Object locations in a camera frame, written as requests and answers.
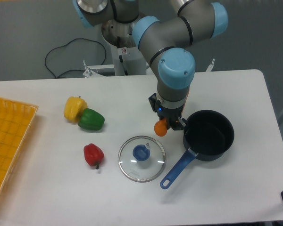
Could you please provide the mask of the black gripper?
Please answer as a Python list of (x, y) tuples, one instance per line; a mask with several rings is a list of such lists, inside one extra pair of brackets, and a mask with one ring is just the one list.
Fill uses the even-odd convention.
[(187, 120), (182, 118), (184, 98), (177, 101), (169, 101), (161, 97), (159, 93), (154, 93), (148, 100), (153, 112), (157, 114), (159, 119), (166, 118), (168, 129), (184, 130), (187, 126)]

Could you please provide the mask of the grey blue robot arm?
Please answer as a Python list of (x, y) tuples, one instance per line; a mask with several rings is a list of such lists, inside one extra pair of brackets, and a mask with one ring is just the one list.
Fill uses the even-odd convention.
[(187, 48), (227, 29), (225, 7), (208, 0), (173, 0), (176, 17), (161, 22), (142, 14), (136, 0), (75, 0), (73, 5), (85, 27), (101, 25), (116, 75), (143, 74), (146, 67), (153, 71), (158, 83), (149, 97), (151, 108), (167, 129), (182, 130), (195, 74), (195, 60)]

